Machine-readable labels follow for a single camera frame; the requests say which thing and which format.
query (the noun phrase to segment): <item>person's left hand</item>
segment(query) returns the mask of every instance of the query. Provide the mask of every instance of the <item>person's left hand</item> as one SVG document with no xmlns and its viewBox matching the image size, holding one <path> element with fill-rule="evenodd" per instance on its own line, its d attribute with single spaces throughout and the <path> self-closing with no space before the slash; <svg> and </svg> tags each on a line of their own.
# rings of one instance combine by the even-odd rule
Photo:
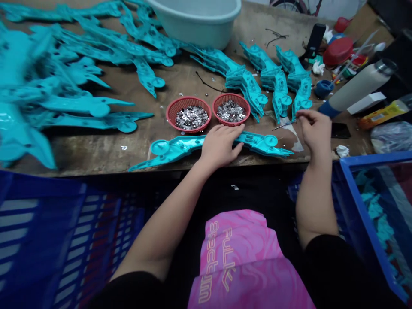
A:
<svg viewBox="0 0 412 309">
<path fill-rule="evenodd" d="M 214 126 L 203 142 L 202 156 L 199 160 L 202 165 L 217 170 L 236 159 L 244 144 L 239 143 L 233 149 L 233 142 L 243 132 L 244 128 L 244 124 L 238 127 L 225 127 L 222 124 Z"/>
</svg>

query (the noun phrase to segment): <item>white plastic bucket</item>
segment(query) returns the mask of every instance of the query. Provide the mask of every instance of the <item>white plastic bucket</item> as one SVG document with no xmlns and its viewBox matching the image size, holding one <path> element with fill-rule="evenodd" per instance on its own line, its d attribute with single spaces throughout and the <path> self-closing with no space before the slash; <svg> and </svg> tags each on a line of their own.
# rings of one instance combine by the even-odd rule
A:
<svg viewBox="0 0 412 309">
<path fill-rule="evenodd" d="M 224 49 L 241 0 L 146 0 L 167 35 L 200 47 Z"/>
</svg>

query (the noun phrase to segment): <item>white box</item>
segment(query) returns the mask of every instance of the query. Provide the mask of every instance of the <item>white box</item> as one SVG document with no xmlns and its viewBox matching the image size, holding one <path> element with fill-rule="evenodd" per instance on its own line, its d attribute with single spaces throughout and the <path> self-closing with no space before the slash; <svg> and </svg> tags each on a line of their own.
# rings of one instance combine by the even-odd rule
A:
<svg viewBox="0 0 412 309">
<path fill-rule="evenodd" d="M 384 99 L 386 99 L 386 97 L 382 92 L 376 92 L 374 94 L 367 95 L 366 97 L 357 101 L 354 105 L 349 107 L 348 112 L 350 112 L 351 115 L 359 113 L 361 111 L 366 110 L 367 108 L 370 108 L 378 104 L 380 101 L 383 101 Z"/>
</svg>

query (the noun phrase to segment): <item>worktable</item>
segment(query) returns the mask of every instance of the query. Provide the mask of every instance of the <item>worktable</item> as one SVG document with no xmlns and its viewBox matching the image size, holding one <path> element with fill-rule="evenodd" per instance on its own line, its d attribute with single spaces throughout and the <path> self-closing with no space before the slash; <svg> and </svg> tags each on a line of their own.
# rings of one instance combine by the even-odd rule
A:
<svg viewBox="0 0 412 309">
<path fill-rule="evenodd" d="M 100 1 L 66 0 L 59 2 L 66 2 L 74 8 L 84 8 L 95 5 Z M 19 1 L 19 3 L 42 9 L 53 9 L 56 2 L 47 0 L 42 1 L 40 4 L 33 0 L 27 0 Z M 38 24 L 32 22 L 13 24 L 6 21 L 5 18 L 3 20 L 9 29 L 23 31 L 28 31 L 29 25 Z M 126 34 L 126 30 L 116 18 L 101 19 L 101 22 L 106 28 Z M 224 52 L 237 63 L 245 64 L 247 69 L 254 73 L 253 66 L 243 55 L 239 41 L 243 41 L 248 47 L 255 43 L 258 44 L 279 64 L 274 45 L 279 45 L 283 51 L 292 49 L 298 56 L 303 54 L 302 43 L 308 42 L 313 25 L 317 22 L 333 26 L 331 21 L 256 3 L 243 2 L 242 12 L 234 23 L 232 39 Z M 81 33 L 77 25 L 63 24 L 63 26 L 74 32 Z M 268 49 L 266 49 L 266 44 L 275 37 L 270 31 L 265 31 L 265 28 L 277 31 L 282 35 L 289 35 L 289 37 L 276 40 L 269 44 Z M 187 52 L 174 57 L 173 60 L 175 65 L 172 67 L 153 67 L 156 76 L 163 78 L 166 82 L 165 87 L 156 89 L 156 99 L 139 83 L 134 66 L 116 67 L 112 64 L 98 62 L 98 66 L 105 72 L 102 80 L 109 84 L 112 90 L 107 91 L 98 88 L 92 91 L 95 96 L 113 97 L 136 104 L 136 106 L 126 108 L 113 107 L 112 111 L 147 112 L 153 113 L 154 117 L 138 121 L 138 129 L 131 134 L 124 134 L 116 130 L 89 130 L 75 127 L 47 129 L 44 133 L 51 141 L 59 170 L 45 168 L 30 155 L 26 155 L 16 162 L 10 170 L 17 173 L 47 177 L 111 174 L 126 172 L 131 166 L 154 158 L 155 156 L 150 152 L 150 145 L 155 140 L 170 140 L 181 136 L 180 132 L 172 128 L 166 121 L 166 108 L 170 102 L 179 98 L 179 94 L 183 94 L 185 96 L 199 97 L 211 105 L 213 100 L 221 94 L 219 91 L 204 85 L 196 75 L 196 72 L 212 87 L 224 89 L 225 78 L 207 70 L 193 59 L 190 59 Z M 312 73 L 311 78 L 312 83 L 316 85 L 320 79 L 331 79 L 331 74 L 329 71 L 325 71 L 324 76 L 314 76 Z M 256 76 L 256 80 L 261 85 L 259 76 Z M 272 129 L 278 126 L 276 120 L 274 120 L 272 93 L 267 93 L 265 90 L 262 90 L 262 93 L 268 96 L 268 103 L 264 108 L 265 116 L 261 118 L 260 123 L 257 123 L 250 116 L 245 123 L 245 131 L 263 135 L 273 134 L 279 140 L 276 147 L 292 150 L 295 154 L 288 158 L 280 159 L 260 156 L 247 149 L 243 149 L 239 157 L 231 165 L 247 166 L 308 162 L 310 152 L 307 145 L 304 144 L 300 125 L 298 123 L 293 124 L 296 134 L 292 130 L 284 128 L 272 132 Z M 289 92 L 289 95 L 294 99 L 294 93 Z M 318 109 L 323 103 L 322 100 L 316 98 L 313 91 L 311 99 L 313 100 L 313 109 Z M 289 118 L 291 118 L 291 106 L 289 108 Z M 333 121 L 346 123 L 352 138 L 332 139 L 332 149 L 335 149 L 338 145 L 345 145 L 350 149 L 351 156 L 373 153 L 370 134 L 357 129 L 356 118 L 344 112 Z M 208 129 L 201 134 L 206 134 L 216 124 L 218 124 L 218 120 L 213 116 Z M 199 156 L 200 151 L 197 151 L 178 162 L 141 171 L 189 169 Z"/>
</svg>

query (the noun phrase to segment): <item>red container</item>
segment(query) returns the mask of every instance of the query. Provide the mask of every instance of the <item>red container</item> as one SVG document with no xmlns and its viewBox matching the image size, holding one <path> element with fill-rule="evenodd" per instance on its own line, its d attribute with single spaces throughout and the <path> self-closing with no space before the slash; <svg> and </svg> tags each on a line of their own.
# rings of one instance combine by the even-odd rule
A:
<svg viewBox="0 0 412 309">
<path fill-rule="evenodd" d="M 189 106 L 200 106 L 206 111 L 207 115 L 209 116 L 209 119 L 206 121 L 206 123 L 203 126 L 197 129 L 184 130 L 176 126 L 176 116 L 178 112 L 180 112 L 182 109 L 188 108 Z M 178 98 L 174 100 L 172 103 L 170 103 L 166 110 L 166 119 L 168 120 L 169 124 L 175 129 L 182 131 L 182 132 L 186 132 L 186 133 L 198 133 L 200 131 L 203 131 L 209 125 L 211 118 L 212 118 L 212 111 L 210 109 L 210 106 L 207 105 L 205 101 L 199 98 L 196 98 L 196 97 Z"/>
<path fill-rule="evenodd" d="M 339 17 L 335 24 L 335 30 L 339 33 L 345 32 L 351 21 L 352 20 L 346 19 L 345 17 Z"/>
<path fill-rule="evenodd" d="M 245 109 L 245 114 L 246 117 L 239 122 L 227 122 L 224 121 L 223 119 L 221 119 L 218 116 L 218 107 L 220 105 L 222 105 L 223 103 L 232 100 L 233 102 L 237 103 L 240 105 L 240 107 Z M 213 114 L 215 115 L 215 117 L 219 120 L 219 122 L 225 126 L 228 127 L 235 127 L 235 126 L 239 126 L 242 123 L 244 123 L 250 116 L 250 105 L 248 103 L 248 101 L 245 100 L 244 97 L 238 95 L 238 94 L 221 94 L 220 96 L 218 96 L 214 101 L 213 101 Z"/>
<path fill-rule="evenodd" d="M 353 53 L 353 42 L 349 37 L 337 39 L 329 45 L 323 55 L 323 62 L 328 67 L 335 67 L 348 60 Z"/>
</svg>

